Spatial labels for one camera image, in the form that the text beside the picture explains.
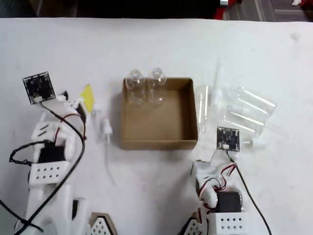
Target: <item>open cardboard box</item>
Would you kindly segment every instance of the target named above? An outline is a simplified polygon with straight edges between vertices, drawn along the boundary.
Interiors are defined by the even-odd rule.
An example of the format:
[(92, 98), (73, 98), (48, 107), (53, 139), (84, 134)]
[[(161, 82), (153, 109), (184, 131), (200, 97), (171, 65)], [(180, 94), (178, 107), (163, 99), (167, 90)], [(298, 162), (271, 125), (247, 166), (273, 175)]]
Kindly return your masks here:
[(198, 141), (195, 95), (191, 78), (168, 78), (160, 105), (130, 104), (123, 82), (122, 148), (193, 149)]

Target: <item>floor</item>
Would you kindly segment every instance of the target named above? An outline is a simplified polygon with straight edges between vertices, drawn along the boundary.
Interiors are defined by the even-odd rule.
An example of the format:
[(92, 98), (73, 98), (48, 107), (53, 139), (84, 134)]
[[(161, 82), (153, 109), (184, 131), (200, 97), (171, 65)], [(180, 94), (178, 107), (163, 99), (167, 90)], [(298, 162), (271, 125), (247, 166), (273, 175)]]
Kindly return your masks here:
[[(101, 17), (99, 9), (87, 0), (31, 0), (39, 17)], [(229, 7), (224, 20), (313, 22), (313, 8), (292, 6), (292, 0), (243, 0)]]

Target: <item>clear plastic bottle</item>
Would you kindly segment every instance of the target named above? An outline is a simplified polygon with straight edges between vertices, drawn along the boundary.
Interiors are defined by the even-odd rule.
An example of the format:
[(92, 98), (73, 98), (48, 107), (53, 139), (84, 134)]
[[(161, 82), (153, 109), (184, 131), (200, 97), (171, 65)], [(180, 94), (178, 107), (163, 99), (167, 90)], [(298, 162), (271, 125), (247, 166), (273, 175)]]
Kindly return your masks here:
[(166, 76), (160, 68), (152, 70), (147, 79), (148, 101), (152, 104), (160, 104), (164, 100), (166, 90)]
[(146, 79), (139, 70), (132, 70), (126, 78), (127, 99), (130, 104), (141, 105), (146, 99)]

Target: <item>black circuit board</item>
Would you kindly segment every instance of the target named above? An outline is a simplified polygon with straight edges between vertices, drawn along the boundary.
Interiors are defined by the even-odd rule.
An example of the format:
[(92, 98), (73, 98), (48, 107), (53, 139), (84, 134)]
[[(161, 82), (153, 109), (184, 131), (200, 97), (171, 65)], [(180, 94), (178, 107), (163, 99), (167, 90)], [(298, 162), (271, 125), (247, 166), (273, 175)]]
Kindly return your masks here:
[(216, 148), (239, 152), (239, 130), (218, 126), (216, 134)]
[(48, 72), (23, 78), (23, 82), (31, 104), (56, 98)]

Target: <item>white table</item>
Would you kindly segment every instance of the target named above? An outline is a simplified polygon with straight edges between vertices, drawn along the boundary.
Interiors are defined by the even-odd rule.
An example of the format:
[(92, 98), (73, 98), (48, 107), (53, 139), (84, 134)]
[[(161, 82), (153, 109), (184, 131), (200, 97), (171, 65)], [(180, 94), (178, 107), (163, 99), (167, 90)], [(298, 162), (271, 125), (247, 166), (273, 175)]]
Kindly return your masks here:
[[(23, 215), (29, 168), (9, 164), (8, 158), (30, 141), (40, 109), (30, 106), (22, 78), (49, 71), (55, 91), (66, 89), (73, 98), (90, 83), (114, 128), (106, 165), (104, 145), (96, 142), (92, 123), (88, 126), (75, 194), (87, 198), (92, 211), (109, 213), (120, 235), (177, 234), (198, 204), (189, 181), (192, 162), (209, 160), (215, 128), (193, 151), (121, 150), (116, 140), (122, 78), (133, 68), (147, 74), (160, 67), (168, 76), (192, 77), (195, 86), (212, 84), (218, 59), (221, 85), (245, 85), (278, 103), (261, 136), (270, 144), (263, 151), (243, 151), (238, 160), (254, 199), (274, 235), (310, 234), (311, 23), (0, 19), (0, 198)], [(31, 154), (28, 149), (17, 156)], [(251, 234), (266, 235), (252, 204), (248, 208)], [(15, 219), (2, 208), (0, 217), (1, 234), (12, 234)]]

